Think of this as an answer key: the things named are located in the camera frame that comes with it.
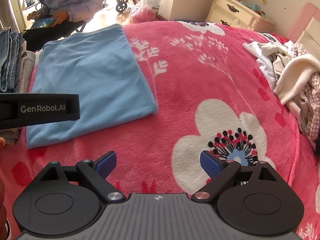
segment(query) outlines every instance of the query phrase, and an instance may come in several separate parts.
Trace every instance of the blue gripper pad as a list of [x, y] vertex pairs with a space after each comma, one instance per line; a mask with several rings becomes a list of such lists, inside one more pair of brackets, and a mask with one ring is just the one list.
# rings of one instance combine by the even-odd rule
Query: blue gripper pad
[[200, 165], [211, 179], [222, 171], [220, 164], [205, 152], [201, 152], [200, 154]]
[[96, 172], [105, 179], [109, 176], [109, 174], [114, 170], [116, 166], [117, 155], [115, 152], [113, 152], [97, 164]]

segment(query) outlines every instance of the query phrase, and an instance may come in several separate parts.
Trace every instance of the curtain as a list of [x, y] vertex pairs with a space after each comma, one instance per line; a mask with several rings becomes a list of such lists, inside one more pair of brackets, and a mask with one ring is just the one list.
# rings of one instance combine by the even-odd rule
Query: curtain
[[19, 30], [16, 17], [14, 15], [11, 1], [10, 0], [0, 0], [0, 22], [3, 27], [10, 27], [12, 30]]

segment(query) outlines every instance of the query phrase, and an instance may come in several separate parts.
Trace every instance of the stack of folded clothes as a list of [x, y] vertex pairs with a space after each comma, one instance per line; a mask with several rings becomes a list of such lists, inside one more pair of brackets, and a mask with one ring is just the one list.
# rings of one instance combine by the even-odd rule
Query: stack of folded clothes
[[[0, 93], [27, 93], [36, 54], [26, 51], [23, 33], [10, 27], [0, 32]], [[0, 130], [6, 144], [15, 144], [20, 128]]]

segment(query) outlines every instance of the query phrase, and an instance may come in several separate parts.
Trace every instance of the drawer handle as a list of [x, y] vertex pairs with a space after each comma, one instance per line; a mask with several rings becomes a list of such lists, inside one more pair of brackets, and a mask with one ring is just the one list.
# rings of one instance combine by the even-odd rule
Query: drawer handle
[[223, 25], [227, 25], [227, 26], [230, 26], [227, 22], [223, 21], [223, 20], [220, 20], [222, 22]]
[[231, 6], [230, 4], [227, 4], [227, 5], [228, 5], [230, 11], [232, 11], [232, 12], [239, 12], [239, 10], [236, 9], [234, 6]]

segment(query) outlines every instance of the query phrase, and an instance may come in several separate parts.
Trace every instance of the headboard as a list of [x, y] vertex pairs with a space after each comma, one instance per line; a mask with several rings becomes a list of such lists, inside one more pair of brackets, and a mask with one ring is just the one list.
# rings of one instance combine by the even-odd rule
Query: headboard
[[304, 45], [320, 61], [320, 10], [306, 3], [287, 38]]

